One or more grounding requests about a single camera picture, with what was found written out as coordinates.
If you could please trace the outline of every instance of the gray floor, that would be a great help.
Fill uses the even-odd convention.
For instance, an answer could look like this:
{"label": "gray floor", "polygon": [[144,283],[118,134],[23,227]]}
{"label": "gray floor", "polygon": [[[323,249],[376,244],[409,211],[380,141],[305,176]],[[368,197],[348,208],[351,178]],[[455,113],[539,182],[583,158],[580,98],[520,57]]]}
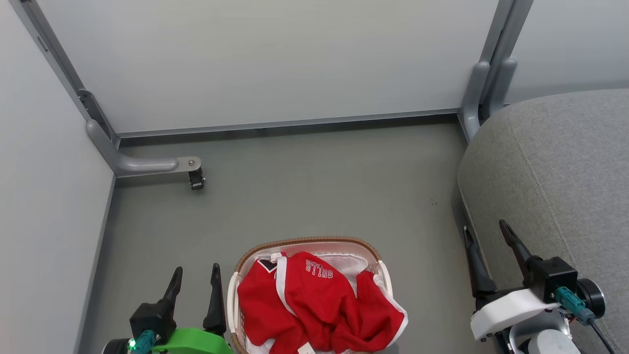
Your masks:
{"label": "gray floor", "polygon": [[308,236],[359,237],[380,251],[410,318],[385,353],[493,352],[469,328],[474,302],[456,184],[465,143],[457,123],[250,135],[125,149],[197,155],[208,185],[191,191],[185,176],[117,185],[82,354],[129,337],[128,318],[161,297],[175,267],[184,267],[175,319],[201,327],[214,262],[226,291],[249,248]]}

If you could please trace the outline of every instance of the metal frame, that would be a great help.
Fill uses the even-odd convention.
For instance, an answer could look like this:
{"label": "metal frame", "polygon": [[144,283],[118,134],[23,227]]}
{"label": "metal frame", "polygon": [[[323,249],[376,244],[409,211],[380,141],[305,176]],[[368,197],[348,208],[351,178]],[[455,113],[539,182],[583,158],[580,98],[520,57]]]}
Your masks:
{"label": "metal frame", "polygon": [[459,120],[467,141],[481,126],[481,113],[488,118],[504,107],[504,99],[518,61],[511,57],[533,0],[500,0],[483,48],[474,65]]}
{"label": "metal frame", "polygon": [[77,103],[79,111],[86,119],[88,136],[116,177],[188,172],[192,189],[203,187],[205,178],[201,170],[201,159],[197,156],[144,158],[129,157],[120,152],[117,149],[119,138],[116,132],[107,121],[94,95],[83,85],[37,1],[11,0],[11,4],[62,84]]}

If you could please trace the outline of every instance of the basket rim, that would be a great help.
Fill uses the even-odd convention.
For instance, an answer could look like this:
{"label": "basket rim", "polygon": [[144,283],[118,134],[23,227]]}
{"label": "basket rim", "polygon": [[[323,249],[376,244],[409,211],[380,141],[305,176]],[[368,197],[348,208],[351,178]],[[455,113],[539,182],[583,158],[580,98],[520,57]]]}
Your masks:
{"label": "basket rim", "polygon": [[255,253],[262,251],[267,248],[279,247],[279,246],[290,246],[292,244],[303,244],[303,243],[328,243],[328,242],[342,242],[342,243],[354,243],[366,248],[371,254],[373,254],[376,261],[382,261],[380,257],[380,253],[376,251],[376,249],[371,246],[367,241],[363,241],[356,237],[335,237],[335,236],[327,236],[327,237],[300,237],[295,239],[286,239],[281,241],[273,241],[268,243],[259,244],[252,249],[249,249],[238,261],[236,264],[236,272],[240,273],[242,266],[245,262]]}

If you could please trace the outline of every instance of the laundry basket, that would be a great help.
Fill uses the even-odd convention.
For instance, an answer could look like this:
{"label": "laundry basket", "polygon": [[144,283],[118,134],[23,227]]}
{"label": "laundry basket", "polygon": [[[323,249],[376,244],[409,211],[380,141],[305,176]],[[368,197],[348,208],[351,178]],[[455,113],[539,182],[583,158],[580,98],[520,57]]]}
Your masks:
{"label": "laundry basket", "polygon": [[288,239],[283,241],[261,244],[245,253],[238,264],[236,271],[231,276],[229,289],[227,290],[227,321],[230,327],[231,340],[241,354],[249,354],[247,351],[247,334],[244,330],[244,316],[238,305],[238,286],[245,278],[255,260],[270,258],[272,253],[285,252],[292,256],[298,252],[309,252],[317,255],[324,261],[334,266],[335,262],[364,263],[366,268],[375,274],[380,274],[384,279],[387,292],[393,296],[391,278],[386,265],[382,262],[380,254],[369,243],[351,237],[310,237],[301,239]]}

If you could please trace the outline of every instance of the gray sofa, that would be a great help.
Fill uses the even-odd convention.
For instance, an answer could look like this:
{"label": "gray sofa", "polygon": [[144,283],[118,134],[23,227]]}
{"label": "gray sofa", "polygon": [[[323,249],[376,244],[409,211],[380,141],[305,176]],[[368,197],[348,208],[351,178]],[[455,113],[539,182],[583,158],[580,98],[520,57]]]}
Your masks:
{"label": "gray sofa", "polygon": [[[533,254],[560,256],[603,289],[597,322],[629,353],[629,89],[502,109],[467,148],[459,188],[498,288],[522,281],[498,228],[505,219]],[[571,330],[585,352],[606,353],[591,328]]]}

